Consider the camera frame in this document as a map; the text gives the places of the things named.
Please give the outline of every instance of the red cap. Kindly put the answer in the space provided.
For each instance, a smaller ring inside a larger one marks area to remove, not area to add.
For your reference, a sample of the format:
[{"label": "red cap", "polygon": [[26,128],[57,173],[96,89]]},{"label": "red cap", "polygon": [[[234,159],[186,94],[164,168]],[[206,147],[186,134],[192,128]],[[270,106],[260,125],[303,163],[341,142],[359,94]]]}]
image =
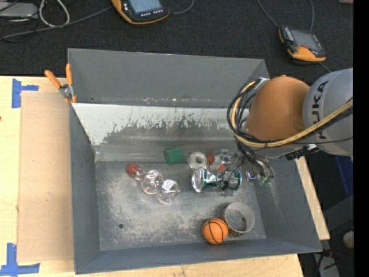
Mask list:
[{"label": "red cap", "polygon": [[129,163],[128,166],[127,166],[126,172],[128,173],[128,175],[130,177],[133,177],[134,178],[134,176],[137,173],[137,170],[139,168],[140,167],[137,164],[135,164],[135,163]]}]

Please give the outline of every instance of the gray metal bin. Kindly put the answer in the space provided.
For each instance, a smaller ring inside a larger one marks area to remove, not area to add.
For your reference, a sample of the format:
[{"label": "gray metal bin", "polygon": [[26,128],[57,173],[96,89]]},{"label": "gray metal bin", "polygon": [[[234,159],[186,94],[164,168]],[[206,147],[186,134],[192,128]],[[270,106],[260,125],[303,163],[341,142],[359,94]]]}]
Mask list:
[{"label": "gray metal bin", "polygon": [[[271,161],[269,186],[237,191],[190,185],[193,151],[237,151],[226,110],[249,79],[269,77],[262,59],[68,50],[78,103],[70,105],[74,269],[77,274],[321,251],[294,161]],[[166,149],[185,159],[168,165]],[[128,163],[159,169],[181,193],[163,205],[125,173]],[[233,202],[254,228],[221,245],[201,227]]]}]

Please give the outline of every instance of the handheld device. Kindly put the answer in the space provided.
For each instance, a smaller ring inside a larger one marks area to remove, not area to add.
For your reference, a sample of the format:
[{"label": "handheld device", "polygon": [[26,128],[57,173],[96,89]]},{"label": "handheld device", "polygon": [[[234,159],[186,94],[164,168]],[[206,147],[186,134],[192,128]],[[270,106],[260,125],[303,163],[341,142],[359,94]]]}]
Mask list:
[{"label": "handheld device", "polygon": [[118,13],[130,24],[149,24],[166,18],[170,9],[160,0],[111,0]]},{"label": "handheld device", "polygon": [[326,51],[316,35],[310,31],[289,28],[285,25],[278,29],[279,37],[288,54],[300,63],[317,63],[324,61]]}]

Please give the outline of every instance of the small ball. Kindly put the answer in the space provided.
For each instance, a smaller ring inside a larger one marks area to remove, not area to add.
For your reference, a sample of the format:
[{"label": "small ball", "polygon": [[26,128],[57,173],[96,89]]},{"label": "small ball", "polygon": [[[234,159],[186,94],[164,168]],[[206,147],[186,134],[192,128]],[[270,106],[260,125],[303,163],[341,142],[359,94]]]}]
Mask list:
[{"label": "small ball", "polygon": [[221,244],[228,236],[228,225],[220,218],[209,219],[202,226],[202,236],[210,244]]}]

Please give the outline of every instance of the clamp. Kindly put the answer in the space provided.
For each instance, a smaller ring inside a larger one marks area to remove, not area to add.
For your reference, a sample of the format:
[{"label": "clamp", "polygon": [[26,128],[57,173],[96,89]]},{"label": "clamp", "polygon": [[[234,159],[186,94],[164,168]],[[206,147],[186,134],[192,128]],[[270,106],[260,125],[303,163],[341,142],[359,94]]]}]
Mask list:
[{"label": "clamp", "polygon": [[59,89],[61,94],[65,97],[67,103],[76,103],[77,96],[74,94],[73,90],[73,77],[70,70],[70,64],[67,63],[65,66],[65,72],[67,77],[67,84],[61,84],[60,81],[55,77],[52,71],[45,70],[45,76],[53,83],[53,85]]}]

